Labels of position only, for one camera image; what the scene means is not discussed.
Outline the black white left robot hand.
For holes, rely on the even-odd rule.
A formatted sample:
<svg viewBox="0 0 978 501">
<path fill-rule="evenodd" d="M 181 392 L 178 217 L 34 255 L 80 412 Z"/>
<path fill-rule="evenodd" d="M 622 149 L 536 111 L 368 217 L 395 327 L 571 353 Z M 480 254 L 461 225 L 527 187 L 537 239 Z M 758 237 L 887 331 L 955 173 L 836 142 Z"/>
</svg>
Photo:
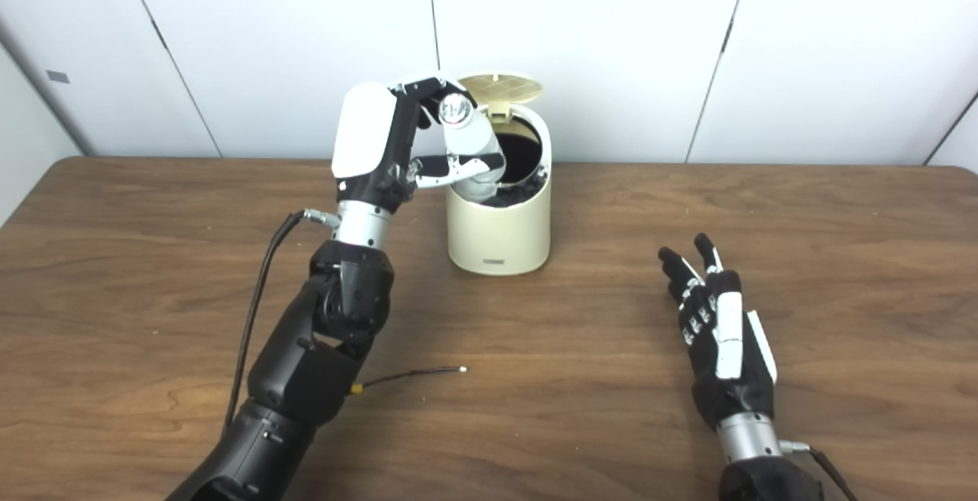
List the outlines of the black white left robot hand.
<svg viewBox="0 0 978 501">
<path fill-rule="evenodd" d="M 478 101 L 447 74 L 365 82 L 343 101 L 332 154 L 339 202 L 394 213 L 416 190 L 447 186 L 484 202 L 506 167 Z"/>
</svg>

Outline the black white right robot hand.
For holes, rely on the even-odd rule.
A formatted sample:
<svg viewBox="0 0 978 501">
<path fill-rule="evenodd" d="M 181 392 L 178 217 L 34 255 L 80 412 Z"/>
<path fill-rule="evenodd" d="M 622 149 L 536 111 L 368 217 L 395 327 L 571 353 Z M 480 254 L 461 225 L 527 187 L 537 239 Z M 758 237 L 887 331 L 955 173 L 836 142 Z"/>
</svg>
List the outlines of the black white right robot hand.
<svg viewBox="0 0 978 501">
<path fill-rule="evenodd" d="M 705 233 L 694 244 L 702 271 L 670 247 L 658 258 L 694 373 L 695 409 L 710 428 L 741 413 L 772 418 L 778 368 L 760 317 L 745 306 L 743 279 Z"/>
</svg>

